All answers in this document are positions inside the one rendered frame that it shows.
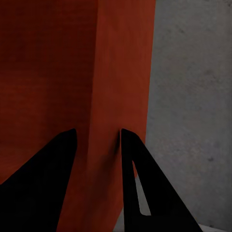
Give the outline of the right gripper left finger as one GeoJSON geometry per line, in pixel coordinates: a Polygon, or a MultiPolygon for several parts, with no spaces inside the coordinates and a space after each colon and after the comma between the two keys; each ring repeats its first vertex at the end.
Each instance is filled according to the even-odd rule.
{"type": "Polygon", "coordinates": [[[0,232],[56,232],[76,149],[61,132],[0,185],[0,232]]]}

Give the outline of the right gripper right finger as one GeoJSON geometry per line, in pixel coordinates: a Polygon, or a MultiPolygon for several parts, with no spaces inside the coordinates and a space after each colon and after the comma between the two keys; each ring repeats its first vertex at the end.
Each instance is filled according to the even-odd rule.
{"type": "Polygon", "coordinates": [[[125,232],[203,232],[139,136],[121,130],[125,232]],[[151,216],[140,213],[135,164],[151,216]]]}

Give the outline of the storage box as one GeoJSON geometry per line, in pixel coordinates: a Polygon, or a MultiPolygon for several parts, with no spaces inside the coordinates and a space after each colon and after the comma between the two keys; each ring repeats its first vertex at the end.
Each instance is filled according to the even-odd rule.
{"type": "Polygon", "coordinates": [[[76,129],[56,232],[117,223],[121,130],[145,145],[155,11],[156,0],[0,0],[0,185],[76,129]]]}

